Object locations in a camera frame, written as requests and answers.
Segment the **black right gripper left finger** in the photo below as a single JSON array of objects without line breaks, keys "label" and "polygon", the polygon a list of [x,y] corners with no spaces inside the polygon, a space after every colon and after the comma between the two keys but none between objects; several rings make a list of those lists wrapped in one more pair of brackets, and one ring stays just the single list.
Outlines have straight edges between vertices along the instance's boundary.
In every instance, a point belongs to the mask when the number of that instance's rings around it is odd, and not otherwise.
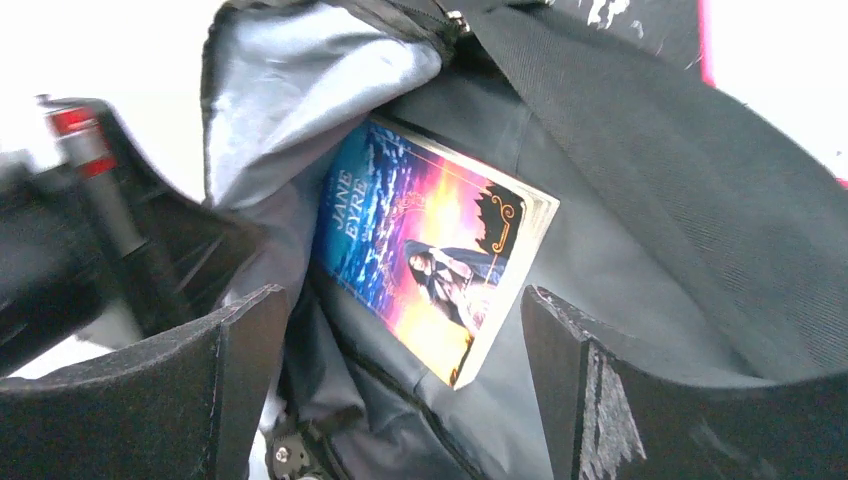
[{"label": "black right gripper left finger", "polygon": [[268,285],[164,333],[1,383],[5,479],[243,479],[289,306]]}]

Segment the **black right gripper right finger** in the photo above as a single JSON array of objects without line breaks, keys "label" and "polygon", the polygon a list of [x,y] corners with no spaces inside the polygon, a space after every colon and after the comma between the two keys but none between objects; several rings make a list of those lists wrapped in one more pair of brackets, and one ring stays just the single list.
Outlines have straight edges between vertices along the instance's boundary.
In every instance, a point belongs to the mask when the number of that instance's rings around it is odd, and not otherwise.
[{"label": "black right gripper right finger", "polygon": [[558,479],[843,479],[847,377],[779,383],[697,364],[552,292],[521,321]]}]

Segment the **black student backpack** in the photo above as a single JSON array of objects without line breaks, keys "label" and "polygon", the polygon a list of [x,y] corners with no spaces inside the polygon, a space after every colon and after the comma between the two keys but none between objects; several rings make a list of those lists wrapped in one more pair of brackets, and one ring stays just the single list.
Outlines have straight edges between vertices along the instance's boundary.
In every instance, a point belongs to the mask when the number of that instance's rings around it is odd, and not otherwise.
[{"label": "black student backpack", "polygon": [[229,1],[205,188],[321,479],[843,479],[847,190],[548,1]]}]

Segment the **blue Jane Eyre book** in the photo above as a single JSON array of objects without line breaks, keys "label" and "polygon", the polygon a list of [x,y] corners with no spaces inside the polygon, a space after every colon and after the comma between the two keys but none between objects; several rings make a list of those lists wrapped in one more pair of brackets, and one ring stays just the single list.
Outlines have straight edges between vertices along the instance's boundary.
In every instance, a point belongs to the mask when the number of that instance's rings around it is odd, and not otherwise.
[{"label": "blue Jane Eyre book", "polygon": [[438,378],[478,375],[559,201],[372,115],[325,176],[313,255]]}]

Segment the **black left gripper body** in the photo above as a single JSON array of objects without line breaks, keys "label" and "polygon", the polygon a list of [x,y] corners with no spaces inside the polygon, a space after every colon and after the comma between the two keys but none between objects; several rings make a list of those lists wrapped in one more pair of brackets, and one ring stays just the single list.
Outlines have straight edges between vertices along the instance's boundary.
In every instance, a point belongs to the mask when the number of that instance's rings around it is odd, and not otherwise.
[{"label": "black left gripper body", "polygon": [[210,313],[262,230],[178,192],[114,107],[41,97],[31,147],[1,150],[1,372],[106,314],[152,337]]}]

